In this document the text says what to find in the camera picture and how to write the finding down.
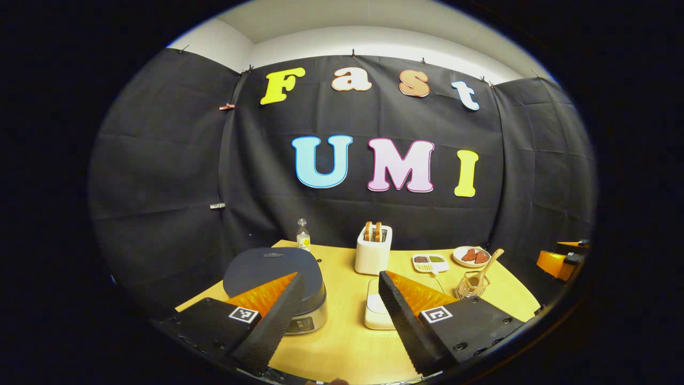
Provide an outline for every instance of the orange object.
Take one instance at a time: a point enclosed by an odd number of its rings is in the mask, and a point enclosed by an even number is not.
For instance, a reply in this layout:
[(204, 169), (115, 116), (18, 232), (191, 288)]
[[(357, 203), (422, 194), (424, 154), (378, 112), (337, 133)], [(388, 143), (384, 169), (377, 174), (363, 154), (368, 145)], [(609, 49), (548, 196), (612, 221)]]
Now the orange object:
[(414, 280), (402, 277), (389, 270), (386, 272), (390, 279), (392, 279), (392, 282), (394, 282), (394, 285), (399, 289), (399, 292), (404, 297), (404, 300), (406, 300), (406, 303), (408, 303), (408, 307), (411, 308), (416, 318), (418, 318), (423, 310), (434, 309), (458, 301), (456, 298), (440, 293)]
[(542, 270), (556, 277), (560, 272), (561, 267), (563, 267), (563, 260), (565, 255), (558, 253), (550, 253), (548, 251), (540, 251), (539, 258), (537, 259), (537, 266), (542, 268)]
[(226, 303), (231, 305), (240, 306), (242, 308), (247, 308), (250, 310), (256, 310), (261, 314), (261, 319), (263, 320), (271, 310), (271, 307), (278, 301), (278, 298), (285, 291), (287, 285), (292, 282), (297, 273), (288, 274), (284, 277), (280, 277), (277, 280), (267, 282), (261, 286), (257, 286), (251, 290), (236, 295), (230, 298)]

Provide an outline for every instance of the spatula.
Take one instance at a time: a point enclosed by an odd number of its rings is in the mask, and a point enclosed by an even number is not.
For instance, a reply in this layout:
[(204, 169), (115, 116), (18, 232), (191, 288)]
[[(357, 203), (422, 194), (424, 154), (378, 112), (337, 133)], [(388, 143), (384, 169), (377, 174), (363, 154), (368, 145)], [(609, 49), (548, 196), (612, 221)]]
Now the spatula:
[(484, 282), (484, 274), (487, 272), (487, 270), (494, 264), (494, 261), (497, 260), (497, 258), (503, 254), (503, 249), (497, 249), (494, 252), (494, 255), (492, 255), (492, 258), (489, 259), (489, 262), (487, 262), (487, 265), (480, 271), (475, 277), (470, 277), (468, 281), (470, 281), (470, 284), (472, 286), (471, 292), (476, 291), (479, 288), (479, 285)]

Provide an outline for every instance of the letter u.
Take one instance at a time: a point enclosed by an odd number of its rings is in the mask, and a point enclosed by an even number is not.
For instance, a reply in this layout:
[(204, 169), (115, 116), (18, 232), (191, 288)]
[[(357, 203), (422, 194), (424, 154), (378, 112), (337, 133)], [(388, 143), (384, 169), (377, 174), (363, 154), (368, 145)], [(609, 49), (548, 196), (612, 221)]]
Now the letter u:
[(342, 183), (349, 169), (347, 150), (353, 141), (348, 135), (334, 135), (328, 138), (328, 143), (332, 145), (334, 163), (329, 174), (321, 174), (316, 171), (316, 147), (321, 144), (321, 140), (316, 136), (295, 138), (292, 140), (292, 147), (295, 148), (297, 178), (313, 188), (330, 188)]

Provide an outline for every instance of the white divided tray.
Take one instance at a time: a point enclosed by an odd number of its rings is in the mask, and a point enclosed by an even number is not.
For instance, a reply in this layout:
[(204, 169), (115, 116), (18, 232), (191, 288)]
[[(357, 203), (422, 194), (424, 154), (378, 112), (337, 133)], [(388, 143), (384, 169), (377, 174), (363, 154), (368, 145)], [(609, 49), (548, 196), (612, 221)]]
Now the white divided tray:
[[(416, 262), (416, 257), (425, 257), (429, 262)], [(440, 258), (444, 262), (433, 262), (430, 257)], [(449, 270), (449, 263), (447, 259), (440, 254), (415, 254), (411, 257), (411, 262), (413, 262), (413, 268), (420, 273), (435, 273), (439, 274), (443, 271)]]

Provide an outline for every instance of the pink letter m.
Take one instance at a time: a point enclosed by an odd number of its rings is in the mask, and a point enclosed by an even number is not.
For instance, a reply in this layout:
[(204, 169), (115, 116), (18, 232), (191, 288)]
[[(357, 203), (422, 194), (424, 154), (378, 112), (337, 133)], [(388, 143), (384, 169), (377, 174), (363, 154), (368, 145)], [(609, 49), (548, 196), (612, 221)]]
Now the pink letter m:
[(406, 188), (414, 193), (429, 193), (432, 191), (430, 183), (430, 154), (434, 144), (426, 140), (416, 140), (402, 159), (397, 147), (391, 139), (375, 138), (368, 142), (368, 146), (375, 151), (375, 165), (373, 166), (373, 180), (368, 183), (371, 191), (387, 191), (389, 183), (385, 179), (385, 171), (392, 178), (397, 190), (401, 190), (404, 182), (411, 173), (411, 180)]

